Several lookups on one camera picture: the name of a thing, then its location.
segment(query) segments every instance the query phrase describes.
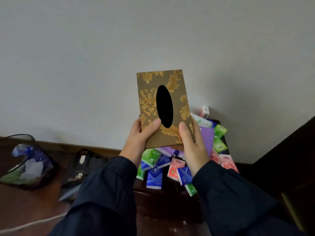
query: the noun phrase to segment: person's right hand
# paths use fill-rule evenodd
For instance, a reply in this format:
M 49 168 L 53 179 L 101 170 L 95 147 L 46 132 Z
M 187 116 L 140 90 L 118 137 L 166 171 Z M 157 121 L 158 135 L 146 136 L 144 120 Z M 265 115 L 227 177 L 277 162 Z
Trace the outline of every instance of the person's right hand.
M 200 168 L 210 161 L 210 158 L 208 156 L 206 147 L 204 146 L 198 123 L 193 118 L 191 118 L 191 121 L 196 142 L 193 142 L 190 131 L 184 122 L 179 124 L 179 134 L 183 140 L 187 165 L 189 166 L 191 174 L 194 177 Z

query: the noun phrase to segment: person's left hand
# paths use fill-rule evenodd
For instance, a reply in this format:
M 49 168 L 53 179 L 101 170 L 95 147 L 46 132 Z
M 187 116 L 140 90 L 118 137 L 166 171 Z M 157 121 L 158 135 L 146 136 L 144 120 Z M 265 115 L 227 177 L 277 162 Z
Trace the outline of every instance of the person's left hand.
M 161 125 L 161 119 L 157 118 L 143 131 L 141 130 L 141 118 L 138 118 L 131 127 L 126 144 L 120 153 L 123 156 L 131 160 L 137 167 L 140 166 L 141 157 L 144 152 L 146 141 L 153 133 L 155 133 Z

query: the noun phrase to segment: fingernail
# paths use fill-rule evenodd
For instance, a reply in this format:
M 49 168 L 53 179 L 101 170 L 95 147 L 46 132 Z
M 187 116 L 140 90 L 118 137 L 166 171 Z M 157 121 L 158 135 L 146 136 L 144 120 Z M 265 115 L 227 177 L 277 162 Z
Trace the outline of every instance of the fingernail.
M 182 130 L 186 130 L 186 129 L 187 129 L 186 123 L 180 122 L 180 123 L 179 123 L 179 128 L 181 128 Z
M 154 125 L 160 125 L 161 124 L 161 119 L 157 118 L 152 122 Z

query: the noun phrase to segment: oval opening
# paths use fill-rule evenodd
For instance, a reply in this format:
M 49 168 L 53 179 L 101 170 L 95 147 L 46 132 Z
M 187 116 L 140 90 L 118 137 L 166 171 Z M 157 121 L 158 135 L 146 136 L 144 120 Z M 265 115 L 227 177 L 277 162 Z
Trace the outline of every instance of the oval opening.
M 157 111 L 163 126 L 169 128 L 173 123 L 173 102 L 164 85 L 160 85 L 157 90 Z

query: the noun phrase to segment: white cable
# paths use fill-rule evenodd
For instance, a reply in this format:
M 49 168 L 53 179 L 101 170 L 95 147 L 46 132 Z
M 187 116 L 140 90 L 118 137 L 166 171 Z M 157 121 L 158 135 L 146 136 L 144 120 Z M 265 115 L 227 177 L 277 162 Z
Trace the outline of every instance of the white cable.
M 33 226 L 33 225 L 36 225 L 36 224 L 41 224 L 41 223 L 49 222 L 49 221 L 51 221 L 51 220 L 58 219 L 58 218 L 62 218 L 62 217 L 64 217 L 64 216 L 66 216 L 66 214 L 57 215 L 57 216 L 51 217 L 51 218 L 49 218 L 49 219 L 37 220 L 37 221 L 31 222 L 31 223 L 28 223 L 28 224 L 24 224 L 24 225 L 15 227 L 15 228 L 9 228 L 9 229 L 0 230 L 0 235 L 1 235 L 1 234 L 8 234 L 8 233 L 17 232 L 17 231 L 19 231 L 19 230 L 21 230 L 21 229 L 28 228 L 28 227 Z

